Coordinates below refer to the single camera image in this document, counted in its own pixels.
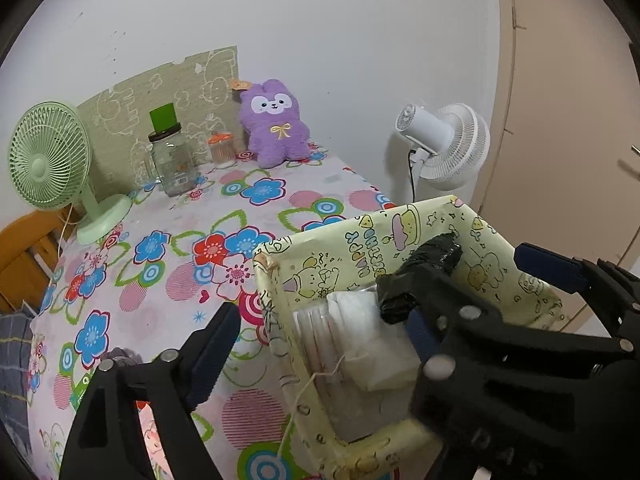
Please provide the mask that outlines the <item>white sock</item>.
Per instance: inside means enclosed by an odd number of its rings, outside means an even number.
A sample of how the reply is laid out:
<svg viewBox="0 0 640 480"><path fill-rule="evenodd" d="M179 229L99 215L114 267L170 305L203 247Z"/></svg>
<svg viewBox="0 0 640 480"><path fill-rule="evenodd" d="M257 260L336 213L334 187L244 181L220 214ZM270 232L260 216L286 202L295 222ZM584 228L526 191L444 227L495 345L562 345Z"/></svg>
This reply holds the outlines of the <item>white sock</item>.
<svg viewBox="0 0 640 480"><path fill-rule="evenodd" d="M421 361L405 327L382 320L373 289L331 292L326 301L345 356L342 367L352 382L367 392L414 383Z"/></svg>

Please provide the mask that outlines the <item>clear plastic bag red stripes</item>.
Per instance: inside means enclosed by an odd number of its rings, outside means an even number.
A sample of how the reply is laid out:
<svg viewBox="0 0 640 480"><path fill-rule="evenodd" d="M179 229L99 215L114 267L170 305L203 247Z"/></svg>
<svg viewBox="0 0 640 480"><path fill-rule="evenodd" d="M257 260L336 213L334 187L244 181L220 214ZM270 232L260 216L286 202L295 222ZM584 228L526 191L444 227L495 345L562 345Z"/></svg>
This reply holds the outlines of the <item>clear plastic bag red stripes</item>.
<svg viewBox="0 0 640 480"><path fill-rule="evenodd" d="M373 286L358 290L376 289ZM310 306L294 312L298 341L302 345L307 365L315 373L340 373L341 380L349 380L343 370L344 354L338 345L337 331L332 327L326 297L314 300Z"/></svg>

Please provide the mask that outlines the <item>black plastic bag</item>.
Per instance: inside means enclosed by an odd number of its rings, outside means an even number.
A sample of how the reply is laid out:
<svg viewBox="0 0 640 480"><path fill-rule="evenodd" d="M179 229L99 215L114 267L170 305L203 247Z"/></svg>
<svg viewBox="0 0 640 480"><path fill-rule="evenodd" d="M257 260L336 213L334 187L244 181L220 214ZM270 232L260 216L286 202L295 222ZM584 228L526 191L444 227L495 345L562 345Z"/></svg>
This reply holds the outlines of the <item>black plastic bag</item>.
<svg viewBox="0 0 640 480"><path fill-rule="evenodd" d="M423 243L395 273L378 276L382 320L390 325L407 322L410 312L426 300L434 278L450 278L461 256L454 234L442 233Z"/></svg>

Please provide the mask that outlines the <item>dark grey sock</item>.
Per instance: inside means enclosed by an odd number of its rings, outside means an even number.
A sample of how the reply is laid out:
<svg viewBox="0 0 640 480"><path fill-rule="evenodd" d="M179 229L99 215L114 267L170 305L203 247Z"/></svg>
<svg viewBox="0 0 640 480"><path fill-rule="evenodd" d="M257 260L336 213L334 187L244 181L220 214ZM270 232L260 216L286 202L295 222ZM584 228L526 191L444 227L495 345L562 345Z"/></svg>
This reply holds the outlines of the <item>dark grey sock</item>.
<svg viewBox="0 0 640 480"><path fill-rule="evenodd" d="M130 349L114 348L101 356L101 362L113 361L118 366L134 366L142 364L142 357Z"/></svg>

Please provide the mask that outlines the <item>yellow cartoon storage box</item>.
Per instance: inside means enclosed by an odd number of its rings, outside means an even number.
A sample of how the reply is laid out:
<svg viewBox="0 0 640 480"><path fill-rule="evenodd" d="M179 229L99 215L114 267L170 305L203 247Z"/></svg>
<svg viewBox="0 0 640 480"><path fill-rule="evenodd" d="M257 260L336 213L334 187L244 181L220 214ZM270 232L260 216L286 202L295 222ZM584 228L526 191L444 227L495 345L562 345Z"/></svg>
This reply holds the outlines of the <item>yellow cartoon storage box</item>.
<svg viewBox="0 0 640 480"><path fill-rule="evenodd" d="M506 322L548 330L563 316L545 282L519 271L513 247L454 196L371 212L258 246L254 269L279 382L307 453L325 479L376 479L412 456L432 457L439 442L404 415L363 437L341 436L309 379L310 354L297 333L296 312L331 292L358 290L397 271L432 237L450 233L463 249L452 277L497 307Z"/></svg>

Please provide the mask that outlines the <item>grey plaid pillow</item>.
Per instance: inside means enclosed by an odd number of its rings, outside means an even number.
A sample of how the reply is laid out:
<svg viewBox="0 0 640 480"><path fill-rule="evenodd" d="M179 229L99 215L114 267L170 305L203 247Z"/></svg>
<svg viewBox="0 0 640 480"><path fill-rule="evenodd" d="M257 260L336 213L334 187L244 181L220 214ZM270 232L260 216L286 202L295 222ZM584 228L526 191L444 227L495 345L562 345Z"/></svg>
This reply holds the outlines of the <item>grey plaid pillow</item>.
<svg viewBox="0 0 640 480"><path fill-rule="evenodd" d="M26 374L35 317L29 307L2 314L0 322L1 421L13 443L28 462L32 459L27 419Z"/></svg>

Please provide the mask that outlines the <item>white standing fan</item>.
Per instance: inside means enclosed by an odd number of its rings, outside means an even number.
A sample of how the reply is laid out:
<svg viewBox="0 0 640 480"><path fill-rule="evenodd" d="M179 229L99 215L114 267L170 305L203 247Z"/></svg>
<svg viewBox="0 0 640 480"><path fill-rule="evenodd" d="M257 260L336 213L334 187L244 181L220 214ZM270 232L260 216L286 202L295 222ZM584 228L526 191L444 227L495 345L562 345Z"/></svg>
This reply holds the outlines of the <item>white standing fan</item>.
<svg viewBox="0 0 640 480"><path fill-rule="evenodd" d="M395 128L412 144L409 174L413 186L424 180L437 191L462 188L480 173L490 149L487 122L463 103L444 106L434 114L407 104Z"/></svg>

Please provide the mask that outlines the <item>floral tablecloth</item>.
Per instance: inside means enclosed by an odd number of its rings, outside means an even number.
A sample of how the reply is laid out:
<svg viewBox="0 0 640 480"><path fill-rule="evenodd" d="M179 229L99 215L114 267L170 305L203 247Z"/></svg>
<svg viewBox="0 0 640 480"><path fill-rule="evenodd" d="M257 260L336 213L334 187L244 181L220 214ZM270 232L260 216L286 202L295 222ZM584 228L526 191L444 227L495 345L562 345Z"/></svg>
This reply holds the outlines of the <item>floral tablecloth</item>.
<svg viewBox="0 0 640 480"><path fill-rule="evenodd" d="M207 451L227 479L314 478L286 426L250 259L262 243L390 208L390 200L320 146L271 169L241 153L229 168L202 167L189 193L169 197L151 183L131 200L107 235L64 249L32 322L26 382L35 475L58 476L79 402L107 352L129 349L151 361L230 301L240 332L193 416Z"/></svg>

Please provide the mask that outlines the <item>purple plush bunny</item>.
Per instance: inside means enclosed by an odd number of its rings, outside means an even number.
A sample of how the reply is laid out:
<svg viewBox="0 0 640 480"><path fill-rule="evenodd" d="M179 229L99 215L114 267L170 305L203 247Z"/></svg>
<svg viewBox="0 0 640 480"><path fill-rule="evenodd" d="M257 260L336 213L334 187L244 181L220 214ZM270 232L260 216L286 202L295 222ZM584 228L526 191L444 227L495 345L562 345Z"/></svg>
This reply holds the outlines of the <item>purple plush bunny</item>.
<svg viewBox="0 0 640 480"><path fill-rule="evenodd" d="M309 157L310 130L300 119L299 102L282 81L252 84L240 98L240 124L260 168Z"/></svg>

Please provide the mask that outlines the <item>cotton swab jar orange lid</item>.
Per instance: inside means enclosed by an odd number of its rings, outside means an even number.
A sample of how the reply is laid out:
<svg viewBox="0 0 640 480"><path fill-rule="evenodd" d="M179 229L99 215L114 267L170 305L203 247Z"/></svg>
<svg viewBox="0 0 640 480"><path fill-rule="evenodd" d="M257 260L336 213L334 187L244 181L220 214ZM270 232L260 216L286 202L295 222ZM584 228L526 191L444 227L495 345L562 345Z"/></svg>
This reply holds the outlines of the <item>cotton swab jar orange lid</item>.
<svg viewBox="0 0 640 480"><path fill-rule="evenodd" d="M210 157L216 168L224 169L235 162L233 136L228 132L216 132L208 139Z"/></svg>

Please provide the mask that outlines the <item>glass mason jar mug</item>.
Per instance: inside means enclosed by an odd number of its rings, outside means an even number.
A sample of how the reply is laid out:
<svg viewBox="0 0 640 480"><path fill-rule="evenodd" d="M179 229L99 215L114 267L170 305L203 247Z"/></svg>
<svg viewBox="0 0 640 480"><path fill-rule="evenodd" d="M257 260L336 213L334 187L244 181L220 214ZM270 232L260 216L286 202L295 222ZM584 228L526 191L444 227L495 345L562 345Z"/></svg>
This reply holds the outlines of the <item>glass mason jar mug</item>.
<svg viewBox="0 0 640 480"><path fill-rule="evenodd" d="M181 125L175 124L164 131L153 132L149 135L149 141L144 159L149 181L159 183L169 197L193 190L198 180L198 170Z"/></svg>

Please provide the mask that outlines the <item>green desk fan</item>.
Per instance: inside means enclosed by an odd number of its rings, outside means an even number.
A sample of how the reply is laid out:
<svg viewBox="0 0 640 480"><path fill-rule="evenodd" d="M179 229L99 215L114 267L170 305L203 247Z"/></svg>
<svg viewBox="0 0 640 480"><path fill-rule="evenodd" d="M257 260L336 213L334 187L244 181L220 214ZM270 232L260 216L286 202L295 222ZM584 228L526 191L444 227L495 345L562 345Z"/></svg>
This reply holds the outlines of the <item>green desk fan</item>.
<svg viewBox="0 0 640 480"><path fill-rule="evenodd" d="M75 107L38 103L16 124L9 140L8 169L15 191L30 206L58 211L80 203L85 215L76 228L81 245L97 242L116 228L131 208L128 196L94 196L89 172L92 148Z"/></svg>

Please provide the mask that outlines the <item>green cup on jar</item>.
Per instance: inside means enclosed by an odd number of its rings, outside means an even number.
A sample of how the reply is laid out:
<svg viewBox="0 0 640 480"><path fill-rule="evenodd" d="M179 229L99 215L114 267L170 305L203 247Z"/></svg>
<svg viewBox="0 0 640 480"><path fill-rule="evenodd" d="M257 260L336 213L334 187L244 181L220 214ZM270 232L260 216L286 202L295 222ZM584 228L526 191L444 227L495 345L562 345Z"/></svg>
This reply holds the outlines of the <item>green cup on jar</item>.
<svg viewBox="0 0 640 480"><path fill-rule="evenodd" d="M150 111L153 131L156 134L175 132L180 129L175 105L169 102Z"/></svg>

